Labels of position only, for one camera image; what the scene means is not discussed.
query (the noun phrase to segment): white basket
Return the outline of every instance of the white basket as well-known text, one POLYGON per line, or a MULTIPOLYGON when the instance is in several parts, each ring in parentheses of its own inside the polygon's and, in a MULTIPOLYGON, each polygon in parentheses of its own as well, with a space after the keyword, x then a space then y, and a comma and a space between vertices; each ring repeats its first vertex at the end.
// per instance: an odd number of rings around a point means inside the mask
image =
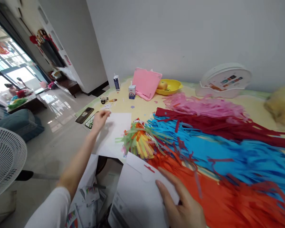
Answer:
POLYGON ((211 94, 212 97, 223 97, 223 98, 234 98, 236 97, 243 89, 229 89, 225 91, 216 91, 210 87, 202 86, 202 83, 199 82, 198 86, 195 88, 195 94, 199 97, 204 97, 208 94, 211 94))
POLYGON ((250 81, 251 72, 243 65, 238 63, 221 64, 204 74, 195 93, 197 96, 210 94, 212 97, 234 98, 245 89, 250 81))

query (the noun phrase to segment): person's right hand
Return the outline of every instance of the person's right hand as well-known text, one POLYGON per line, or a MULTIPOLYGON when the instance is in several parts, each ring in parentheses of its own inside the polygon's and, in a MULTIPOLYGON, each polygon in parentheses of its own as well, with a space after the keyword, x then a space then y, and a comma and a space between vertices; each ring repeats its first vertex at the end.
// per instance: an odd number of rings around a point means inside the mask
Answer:
POLYGON ((94 119, 93 119, 93 126, 92 126, 92 132, 95 131, 97 133, 100 132, 100 130, 104 127, 105 122, 107 118, 110 116, 110 111, 101 110, 97 113, 95 113, 94 119))
POLYGON ((175 205, 165 185, 159 180, 155 181, 167 210, 170 227, 205 228, 206 221, 202 206, 192 198, 180 179, 161 167, 158 170, 174 185, 182 202, 182 205, 175 205))

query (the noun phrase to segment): yellow bag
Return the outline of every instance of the yellow bag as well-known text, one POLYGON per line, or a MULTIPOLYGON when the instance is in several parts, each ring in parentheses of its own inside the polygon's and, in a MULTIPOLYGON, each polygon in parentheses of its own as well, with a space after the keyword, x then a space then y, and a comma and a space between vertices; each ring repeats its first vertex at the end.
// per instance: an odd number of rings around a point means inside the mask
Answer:
POLYGON ((285 126, 285 87, 278 89, 270 96, 265 102, 265 108, 277 123, 285 126))

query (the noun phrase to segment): yellow bowl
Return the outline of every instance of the yellow bowl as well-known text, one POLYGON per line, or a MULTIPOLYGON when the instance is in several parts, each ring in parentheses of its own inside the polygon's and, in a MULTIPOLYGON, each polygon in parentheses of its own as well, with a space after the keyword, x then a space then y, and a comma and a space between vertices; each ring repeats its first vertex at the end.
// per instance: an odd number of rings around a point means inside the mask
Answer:
POLYGON ((168 88, 167 90, 159 90, 156 89, 156 92, 158 94, 162 94, 162 95, 170 95, 173 93, 176 93, 179 89, 181 89, 183 87, 183 85, 181 84, 181 82, 177 81, 177 80, 172 80, 172 79, 162 79, 161 82, 164 81, 168 84, 168 88))

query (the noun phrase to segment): white fan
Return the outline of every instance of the white fan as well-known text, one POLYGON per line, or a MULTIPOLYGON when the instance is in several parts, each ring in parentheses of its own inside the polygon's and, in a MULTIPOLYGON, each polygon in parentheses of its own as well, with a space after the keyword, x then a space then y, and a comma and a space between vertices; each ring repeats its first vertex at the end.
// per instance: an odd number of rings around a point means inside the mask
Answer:
POLYGON ((0 194, 17 178, 26 156, 24 140, 16 133, 0 127, 0 194))

